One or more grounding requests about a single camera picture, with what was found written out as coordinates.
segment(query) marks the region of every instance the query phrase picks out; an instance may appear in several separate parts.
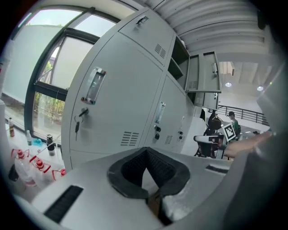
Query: cabinet door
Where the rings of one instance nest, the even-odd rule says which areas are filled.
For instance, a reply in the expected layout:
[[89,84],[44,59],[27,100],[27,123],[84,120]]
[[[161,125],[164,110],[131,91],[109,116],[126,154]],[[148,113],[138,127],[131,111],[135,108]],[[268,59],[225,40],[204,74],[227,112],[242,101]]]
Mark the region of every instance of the cabinet door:
[[146,11],[120,32],[144,47],[162,65],[165,64],[174,32],[155,12]]
[[218,61],[215,52],[190,57],[186,92],[221,93]]
[[183,103],[183,122],[181,124],[181,136],[182,139],[179,139],[177,145],[176,145],[176,151],[177,153],[180,153],[182,151],[183,145],[186,141],[191,142],[193,140],[187,140],[187,135],[192,123],[192,119],[194,116],[194,109],[195,106],[193,106],[190,102],[189,98],[186,98],[186,103]]
[[[178,132],[183,120],[183,103],[185,103],[185,95],[179,90],[175,83],[166,76],[144,146],[175,151],[180,136]],[[160,132],[154,129],[155,125],[161,128]]]
[[[162,75],[144,52],[121,33],[101,49],[79,86],[71,120],[72,150],[112,154],[138,147]],[[92,85],[90,76],[95,67],[106,75],[98,95],[93,94],[97,95],[95,103],[89,104],[82,98],[87,95],[87,85]],[[83,116],[76,140],[75,118],[79,119],[85,107],[89,113]]]
[[196,93],[195,106],[216,110],[218,106],[218,93]]

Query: window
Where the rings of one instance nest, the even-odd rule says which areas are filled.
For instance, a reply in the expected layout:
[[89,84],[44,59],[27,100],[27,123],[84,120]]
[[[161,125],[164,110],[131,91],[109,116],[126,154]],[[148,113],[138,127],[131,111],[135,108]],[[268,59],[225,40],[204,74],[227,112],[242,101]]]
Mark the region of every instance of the window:
[[36,92],[33,106],[33,128],[43,136],[53,138],[61,133],[61,122],[65,102]]
[[115,23],[112,21],[96,15],[91,15],[82,21],[79,25],[77,25],[75,29],[93,34],[98,37],[102,37],[114,25]]
[[92,46],[87,42],[67,37],[61,48],[58,47],[53,52],[39,81],[68,89],[78,67]]
[[48,43],[81,12],[62,9],[41,10],[23,26],[8,50],[7,69],[3,85],[6,115],[24,125],[24,103],[32,72]]
[[73,18],[81,14],[79,11],[67,9],[44,9],[39,11],[27,25],[50,25],[63,27]]
[[15,125],[24,127],[24,103],[19,102],[6,94],[1,95],[1,100],[5,103],[5,114],[11,117]]

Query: key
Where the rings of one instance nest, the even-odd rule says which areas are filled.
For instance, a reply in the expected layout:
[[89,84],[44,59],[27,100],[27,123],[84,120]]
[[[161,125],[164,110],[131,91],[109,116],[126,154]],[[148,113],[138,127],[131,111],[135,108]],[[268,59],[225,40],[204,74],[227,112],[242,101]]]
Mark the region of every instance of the key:
[[77,121],[77,123],[76,123],[76,127],[75,127],[76,141],[77,141],[77,133],[78,133],[78,130],[79,130],[79,125],[80,125],[80,122]]
[[84,114],[88,114],[89,113],[89,109],[82,109],[82,112],[79,114],[79,117],[82,117]]

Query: ceiling light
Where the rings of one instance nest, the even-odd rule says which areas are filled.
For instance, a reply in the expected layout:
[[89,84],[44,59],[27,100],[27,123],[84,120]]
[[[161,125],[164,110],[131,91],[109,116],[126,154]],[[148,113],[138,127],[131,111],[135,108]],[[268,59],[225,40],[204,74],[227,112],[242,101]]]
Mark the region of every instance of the ceiling light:
[[231,87],[231,86],[232,86],[232,83],[231,83],[231,82],[227,82],[227,83],[225,84],[225,86]]
[[257,88],[257,90],[258,90],[258,91],[262,91],[262,90],[263,90],[263,86],[259,86],[259,87]]

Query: window frame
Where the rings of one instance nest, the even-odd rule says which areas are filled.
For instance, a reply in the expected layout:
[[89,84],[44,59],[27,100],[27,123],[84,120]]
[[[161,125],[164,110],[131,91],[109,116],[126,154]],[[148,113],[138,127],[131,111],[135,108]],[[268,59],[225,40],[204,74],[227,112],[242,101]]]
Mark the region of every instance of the window frame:
[[39,75],[43,72],[46,66],[46,63],[49,61],[52,53],[57,47],[59,47],[59,51],[55,57],[55,62],[54,62],[54,65],[55,65],[57,61],[57,57],[61,51],[61,47],[66,37],[71,37],[71,38],[78,39],[78,40],[81,40],[90,44],[95,44],[99,40],[99,37],[93,34],[87,33],[87,32],[74,29],[74,27],[76,27],[78,24],[80,24],[90,15],[96,15],[96,16],[105,18],[109,21],[112,21],[114,23],[118,23],[120,21],[116,17],[113,17],[109,14],[96,10],[95,7],[84,8],[84,7],[78,7],[78,6],[72,6],[72,5],[51,5],[51,6],[41,7],[32,11],[30,16],[27,17],[23,21],[21,26],[16,27],[12,31],[10,39],[14,40],[17,34],[19,34],[20,30],[23,28],[23,26],[25,26],[26,23],[30,21],[30,19],[33,18],[39,11],[45,10],[45,9],[69,9],[69,10],[80,11],[81,14],[77,15],[70,22],[68,22],[48,43],[48,45],[42,52],[39,60],[37,61],[34,67],[34,70],[32,72],[32,75],[30,77],[29,83],[28,83],[27,93],[25,97],[25,104],[24,104],[24,130],[23,130],[23,127],[19,127],[19,128],[20,130],[25,131],[25,132],[27,130],[30,130],[32,137],[40,138],[44,142],[46,142],[46,136],[40,133],[36,133],[33,127],[33,107],[34,107],[35,93],[38,92],[46,96],[59,99],[61,101],[66,100],[66,96],[68,93],[67,89],[59,88],[57,86],[46,84],[37,80]]

